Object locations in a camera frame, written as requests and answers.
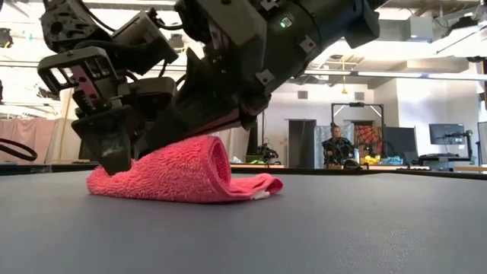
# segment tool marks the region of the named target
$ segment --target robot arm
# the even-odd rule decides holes
[[[109,174],[194,135],[250,128],[272,92],[328,46],[344,37],[355,48],[379,35],[367,0],[179,0],[174,10],[182,26],[166,26],[150,10],[108,34],[80,0],[46,3],[44,37],[58,54],[41,60],[39,75],[55,94],[75,89],[72,127]],[[186,51],[181,89],[165,77],[129,83],[133,72],[177,59],[159,28],[181,27],[205,44],[203,59]]]

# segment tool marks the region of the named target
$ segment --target folded towel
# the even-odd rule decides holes
[[[154,151],[113,176],[99,167],[87,185],[94,195],[197,203],[263,199],[282,189],[269,174],[231,179],[220,138],[206,135]]]

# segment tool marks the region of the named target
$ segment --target gray table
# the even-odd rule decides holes
[[[271,199],[89,196],[86,172],[0,177],[0,273],[485,273],[487,182],[282,176]]]

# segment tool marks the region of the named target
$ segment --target person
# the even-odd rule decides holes
[[[353,145],[345,137],[342,137],[342,130],[332,123],[332,138],[322,142],[325,164],[342,164],[346,159],[353,157]]]

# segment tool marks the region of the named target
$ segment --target computer monitor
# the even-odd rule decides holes
[[[405,157],[405,152],[416,152],[415,128],[386,126],[384,132],[386,155]]]
[[[430,124],[429,138],[432,145],[465,145],[462,134],[465,133],[463,124]]]

